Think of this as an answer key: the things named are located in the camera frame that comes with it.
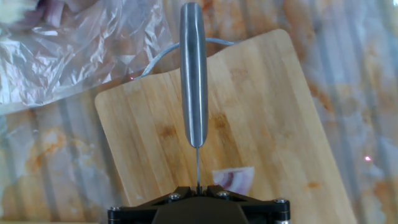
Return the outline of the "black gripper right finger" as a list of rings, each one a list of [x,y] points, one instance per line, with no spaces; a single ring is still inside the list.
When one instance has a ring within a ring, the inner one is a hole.
[[[290,202],[284,198],[264,201],[219,185],[200,187],[199,195],[206,198],[203,213],[220,223],[290,223]]]

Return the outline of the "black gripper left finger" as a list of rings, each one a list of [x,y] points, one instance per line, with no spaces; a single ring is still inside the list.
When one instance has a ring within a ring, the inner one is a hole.
[[[196,188],[177,187],[172,193],[155,198],[136,207],[110,207],[108,224],[152,223],[156,213],[164,205],[197,196]]]

